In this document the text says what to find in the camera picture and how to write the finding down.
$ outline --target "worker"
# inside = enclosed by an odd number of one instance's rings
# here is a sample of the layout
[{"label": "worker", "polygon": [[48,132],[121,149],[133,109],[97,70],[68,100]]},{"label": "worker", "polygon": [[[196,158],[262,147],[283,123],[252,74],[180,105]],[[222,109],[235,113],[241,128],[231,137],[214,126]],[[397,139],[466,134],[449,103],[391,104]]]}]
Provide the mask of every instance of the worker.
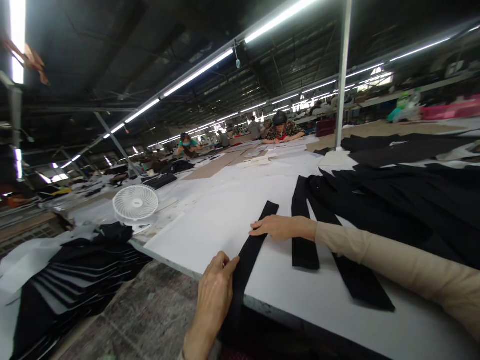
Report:
[{"label": "worker", "polygon": [[192,140],[190,135],[183,133],[180,135],[180,144],[178,144],[178,149],[176,151],[177,155],[185,154],[189,159],[197,158],[199,155],[197,152],[202,151],[201,147],[195,140]]},{"label": "worker", "polygon": [[273,126],[268,131],[263,144],[280,144],[305,136],[305,132],[293,121],[287,121],[287,114],[277,111],[273,116]]},{"label": "worker", "polygon": [[[478,270],[367,231],[303,216],[267,216],[251,228],[251,236],[269,234],[275,241],[304,238],[327,246],[339,256],[440,304],[480,342]],[[232,302],[232,277],[240,261],[239,257],[230,260],[220,251],[206,268],[198,286],[195,317],[186,332],[179,360],[208,358]]]},{"label": "worker", "polygon": [[218,141],[221,143],[221,146],[223,148],[228,148],[230,146],[230,139],[227,135],[227,131],[220,128],[216,134],[218,136]]},{"label": "worker", "polygon": [[258,122],[256,122],[255,120],[253,120],[249,125],[248,125],[248,131],[250,132],[251,134],[251,139],[252,140],[259,140],[262,138],[262,135],[261,135],[261,127],[260,127],[260,124]]}]

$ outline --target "window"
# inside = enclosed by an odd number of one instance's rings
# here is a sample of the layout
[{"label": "window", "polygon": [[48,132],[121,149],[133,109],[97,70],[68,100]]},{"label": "window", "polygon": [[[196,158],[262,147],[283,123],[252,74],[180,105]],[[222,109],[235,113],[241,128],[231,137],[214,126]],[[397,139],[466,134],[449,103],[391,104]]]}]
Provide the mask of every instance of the window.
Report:
[{"label": "window", "polygon": [[68,176],[65,174],[60,174],[60,175],[55,175],[54,177],[51,178],[52,183],[57,183],[62,180],[68,180]]},{"label": "window", "polygon": [[386,84],[390,84],[394,82],[394,73],[393,72],[384,72],[382,73],[382,67],[379,66],[375,68],[372,72],[371,75],[376,75],[368,80],[364,80],[360,82],[360,86],[358,87],[358,92],[362,91],[367,91],[370,88],[377,87],[377,86],[382,86]]}]

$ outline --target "white fan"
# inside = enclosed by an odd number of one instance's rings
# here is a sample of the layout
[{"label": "white fan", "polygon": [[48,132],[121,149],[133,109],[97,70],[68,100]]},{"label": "white fan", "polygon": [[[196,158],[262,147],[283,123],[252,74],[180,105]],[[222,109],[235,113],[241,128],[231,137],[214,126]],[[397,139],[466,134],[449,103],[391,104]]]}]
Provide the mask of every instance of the white fan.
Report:
[{"label": "white fan", "polygon": [[121,223],[131,226],[138,234],[157,221],[154,215],[159,207],[159,197],[146,185],[132,185],[120,190],[113,198],[115,217]]}]

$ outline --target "floor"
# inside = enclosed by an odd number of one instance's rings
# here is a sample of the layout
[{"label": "floor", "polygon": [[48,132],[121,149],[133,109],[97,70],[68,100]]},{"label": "floor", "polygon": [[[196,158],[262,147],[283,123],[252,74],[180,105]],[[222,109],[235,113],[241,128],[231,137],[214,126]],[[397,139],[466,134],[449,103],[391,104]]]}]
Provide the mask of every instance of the floor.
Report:
[{"label": "floor", "polygon": [[60,359],[176,359],[197,296],[197,281],[152,261]]}]

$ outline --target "black fabric strip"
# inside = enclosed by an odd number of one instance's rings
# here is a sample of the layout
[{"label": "black fabric strip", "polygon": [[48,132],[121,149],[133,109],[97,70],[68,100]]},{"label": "black fabric strip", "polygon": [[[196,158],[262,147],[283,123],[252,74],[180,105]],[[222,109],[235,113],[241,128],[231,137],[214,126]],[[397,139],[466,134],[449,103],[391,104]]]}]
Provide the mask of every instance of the black fabric strip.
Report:
[{"label": "black fabric strip", "polygon": [[[305,183],[307,179],[303,176],[298,177],[295,193],[291,200],[291,216],[303,216],[310,219],[309,207],[307,205],[307,195]],[[320,269],[319,254],[315,242],[302,237],[294,237],[291,240],[291,262],[292,266],[308,270]]]},{"label": "black fabric strip", "polygon": [[[316,220],[323,223],[342,225],[334,213],[323,207],[313,196],[315,176],[310,176],[305,182],[305,192],[310,202]],[[357,264],[345,256],[338,257],[332,253],[341,278],[353,299],[379,310],[394,312],[395,306],[385,292],[382,284],[372,270]]]},{"label": "black fabric strip", "polygon": [[[279,210],[279,205],[267,201],[260,219],[263,220],[267,216],[276,215]],[[239,328],[240,324],[240,312],[242,304],[244,302],[244,293],[247,288],[247,284],[250,279],[252,270],[254,269],[255,262],[259,256],[260,249],[264,243],[267,234],[260,236],[249,236],[245,242],[245,245],[240,251],[240,262],[236,266],[233,273],[233,299],[231,301],[230,310],[223,323],[222,332],[235,331]]]}]

